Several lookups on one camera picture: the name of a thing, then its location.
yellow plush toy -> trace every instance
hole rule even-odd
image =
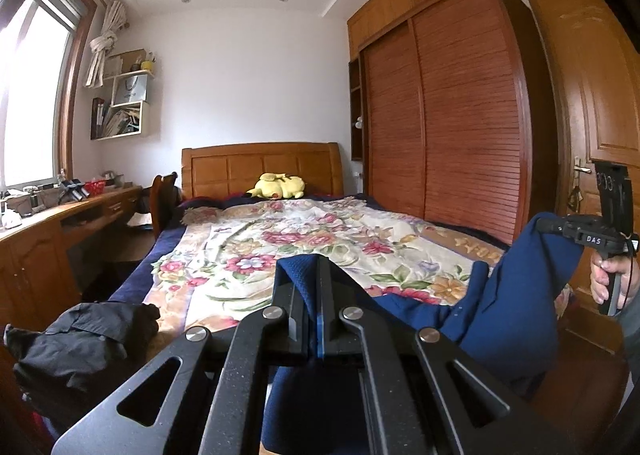
[[[286,174],[262,174],[255,188],[247,193],[263,199],[299,199],[305,194],[305,182]]]

black handle grip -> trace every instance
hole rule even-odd
[[[609,258],[605,252],[600,252],[602,260]],[[598,311],[604,316],[615,316],[618,312],[618,299],[620,297],[620,284],[622,273],[607,273],[609,275],[609,298],[598,306]]]

curtain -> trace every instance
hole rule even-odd
[[[89,72],[87,73],[85,82],[87,87],[102,86],[102,74],[104,73],[104,62],[107,60],[107,53],[113,49],[118,39],[115,31],[120,29],[126,21],[127,15],[123,3],[119,0],[114,0],[104,15],[100,36],[94,38],[89,43],[94,56],[91,60]]]

floral bedspread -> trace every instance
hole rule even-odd
[[[186,231],[174,251],[153,264],[145,298],[161,312],[157,348],[187,327],[217,331],[269,305],[279,258],[320,253],[370,295],[454,305],[466,293],[473,262],[493,266],[502,255],[464,233],[353,197],[198,207],[185,210],[182,223]]]

wooden headboard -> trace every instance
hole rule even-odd
[[[307,194],[343,195],[337,143],[246,143],[182,150],[186,198],[245,193],[265,172],[299,175]]]

